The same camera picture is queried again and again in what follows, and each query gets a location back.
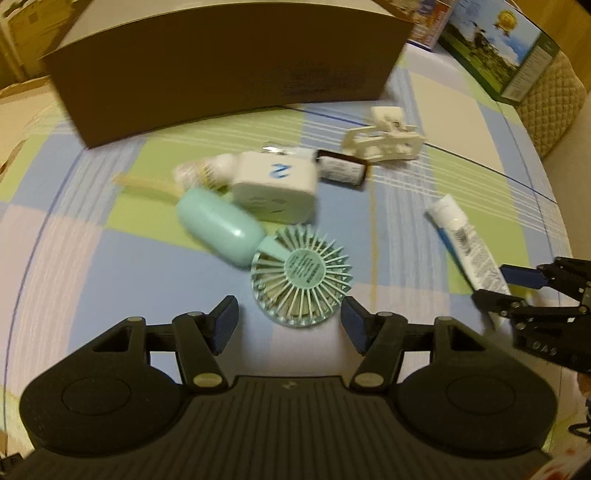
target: fabric surface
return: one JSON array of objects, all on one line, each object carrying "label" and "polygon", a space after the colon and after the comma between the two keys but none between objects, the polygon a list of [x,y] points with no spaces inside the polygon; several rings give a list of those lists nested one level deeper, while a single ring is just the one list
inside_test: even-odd
[{"label": "fabric surface", "polygon": [[587,90],[567,56],[559,51],[517,107],[535,149],[544,158],[579,114]]},{"label": "fabric surface", "polygon": [[[570,248],[540,159],[515,109],[499,105],[442,50],[408,46],[376,102],[291,105],[207,119],[88,150],[56,104],[29,132],[0,183],[0,371],[8,451],[27,450],[18,417],[26,385],[50,365],[128,316],[169,322],[208,312],[235,295],[241,321],[218,357],[236,374],[342,375],[361,358],[337,316],[318,327],[276,325],[253,298],[247,271],[212,255],[180,226],[174,205],[111,183],[125,171],[170,179],[185,161],[258,150],[266,142],[337,150],[349,128],[367,125],[372,105],[398,105],[427,137],[414,161],[372,168],[362,190],[321,183],[314,223],[337,239],[352,265],[352,295],[368,310],[412,323],[454,316],[510,346],[509,329],[490,332],[470,288],[425,215],[451,193],[498,264],[535,266]],[[272,232],[277,225],[266,224]],[[541,291],[538,303],[565,305]],[[583,404],[571,372],[516,353],[561,395],[549,445]],[[408,355],[402,377],[428,362]],[[152,364],[179,380],[174,355]]]}]

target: white plastic part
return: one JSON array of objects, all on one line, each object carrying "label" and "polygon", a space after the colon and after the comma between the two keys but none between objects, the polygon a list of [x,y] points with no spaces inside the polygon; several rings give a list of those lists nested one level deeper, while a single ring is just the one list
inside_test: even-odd
[{"label": "white plastic part", "polygon": [[230,189],[234,202],[261,220],[303,223],[314,215],[317,186],[318,169],[309,158],[244,152]]},{"label": "white plastic part", "polygon": [[425,137],[416,125],[407,125],[404,110],[397,106],[371,107],[375,125],[352,128],[345,133],[341,150],[369,163],[417,158]]},{"label": "white plastic part", "polygon": [[231,153],[188,161],[175,167],[174,182],[184,190],[197,186],[219,190],[232,182],[237,161],[237,155]]},{"label": "white plastic part", "polygon": [[[452,246],[452,253],[474,290],[483,288],[511,295],[491,251],[451,195],[445,195],[436,201],[427,212]],[[498,329],[503,317],[496,313],[491,313],[490,316],[495,328]]]}]

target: white tube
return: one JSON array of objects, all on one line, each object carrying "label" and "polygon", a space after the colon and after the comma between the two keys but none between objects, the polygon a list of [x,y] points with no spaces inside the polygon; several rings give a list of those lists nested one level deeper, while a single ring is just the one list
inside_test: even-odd
[{"label": "white tube", "polygon": [[[451,195],[445,195],[435,202],[427,212],[474,290],[483,288],[511,294],[484,240],[476,233],[476,229]],[[495,328],[499,328],[503,317],[491,313],[491,319]]]}]

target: box with landscape picture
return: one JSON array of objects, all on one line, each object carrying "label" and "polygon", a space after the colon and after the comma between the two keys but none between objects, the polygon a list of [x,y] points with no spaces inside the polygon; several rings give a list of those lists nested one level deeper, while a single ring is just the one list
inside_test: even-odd
[{"label": "box with landscape picture", "polygon": [[559,51],[503,0],[459,0],[440,43],[489,95],[518,105]]}]

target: product box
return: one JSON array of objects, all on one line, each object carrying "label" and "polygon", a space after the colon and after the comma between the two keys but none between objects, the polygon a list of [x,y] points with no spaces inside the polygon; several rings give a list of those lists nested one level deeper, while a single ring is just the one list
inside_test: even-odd
[{"label": "product box", "polygon": [[212,115],[379,98],[412,27],[372,0],[94,0],[43,60],[94,147]]},{"label": "product box", "polygon": [[432,50],[452,14],[455,0],[384,0],[415,25],[410,43]]},{"label": "product box", "polygon": [[503,0],[459,0],[439,40],[489,95],[519,105],[559,51]]}]

